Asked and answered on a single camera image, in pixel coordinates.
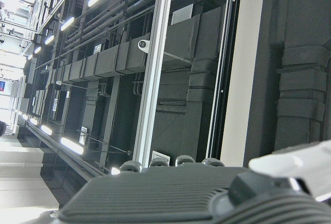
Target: metal rail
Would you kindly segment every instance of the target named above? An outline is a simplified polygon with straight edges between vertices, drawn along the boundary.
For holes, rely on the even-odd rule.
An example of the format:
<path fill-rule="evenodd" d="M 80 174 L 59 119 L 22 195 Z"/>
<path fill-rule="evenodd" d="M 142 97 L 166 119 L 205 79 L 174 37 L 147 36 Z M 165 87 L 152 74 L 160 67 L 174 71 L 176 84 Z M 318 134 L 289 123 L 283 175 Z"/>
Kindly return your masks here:
<path fill-rule="evenodd" d="M 171 0 L 156 0 L 133 160 L 148 167 Z"/>

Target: glass panel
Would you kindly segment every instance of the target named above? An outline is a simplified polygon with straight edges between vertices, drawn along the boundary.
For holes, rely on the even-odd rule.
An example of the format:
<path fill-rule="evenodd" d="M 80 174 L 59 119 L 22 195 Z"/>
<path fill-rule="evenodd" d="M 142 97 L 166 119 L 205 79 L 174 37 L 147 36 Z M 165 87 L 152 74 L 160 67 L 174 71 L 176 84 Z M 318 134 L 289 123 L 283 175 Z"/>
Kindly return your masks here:
<path fill-rule="evenodd" d="M 171 2 L 150 158 L 206 156 L 226 3 Z"/>

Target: ribbed plastic cover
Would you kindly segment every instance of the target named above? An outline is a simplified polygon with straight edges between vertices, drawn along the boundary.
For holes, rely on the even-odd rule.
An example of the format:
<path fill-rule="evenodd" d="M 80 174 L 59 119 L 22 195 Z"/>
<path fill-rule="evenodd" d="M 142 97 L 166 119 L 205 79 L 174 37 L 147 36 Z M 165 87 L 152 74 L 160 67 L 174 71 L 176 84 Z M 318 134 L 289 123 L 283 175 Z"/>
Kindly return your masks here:
<path fill-rule="evenodd" d="M 69 223 L 211 220 L 210 199 L 245 168 L 198 163 L 93 179 L 62 209 Z"/>
<path fill-rule="evenodd" d="M 249 201 L 217 224 L 319 224 L 331 223 L 330 207 L 305 194 L 284 193 Z"/>

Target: security camera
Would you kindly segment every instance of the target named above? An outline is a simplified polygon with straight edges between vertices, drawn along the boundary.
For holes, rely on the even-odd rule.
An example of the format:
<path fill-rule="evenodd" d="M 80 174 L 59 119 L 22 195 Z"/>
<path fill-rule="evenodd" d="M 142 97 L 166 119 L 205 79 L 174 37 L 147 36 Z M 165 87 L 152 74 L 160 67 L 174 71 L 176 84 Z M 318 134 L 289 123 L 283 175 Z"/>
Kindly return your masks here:
<path fill-rule="evenodd" d="M 149 50 L 149 40 L 142 39 L 138 42 L 138 47 L 145 53 L 148 53 Z"/>

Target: ventilation grille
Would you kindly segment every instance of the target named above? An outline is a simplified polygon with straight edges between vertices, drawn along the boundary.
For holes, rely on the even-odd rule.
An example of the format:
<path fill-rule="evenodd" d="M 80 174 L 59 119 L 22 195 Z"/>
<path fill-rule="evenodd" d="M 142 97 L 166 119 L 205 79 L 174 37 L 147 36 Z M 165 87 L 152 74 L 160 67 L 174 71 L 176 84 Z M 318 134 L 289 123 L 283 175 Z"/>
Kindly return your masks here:
<path fill-rule="evenodd" d="M 172 13 L 171 25 L 176 24 L 181 21 L 185 21 L 192 17 L 193 4 L 181 8 Z"/>

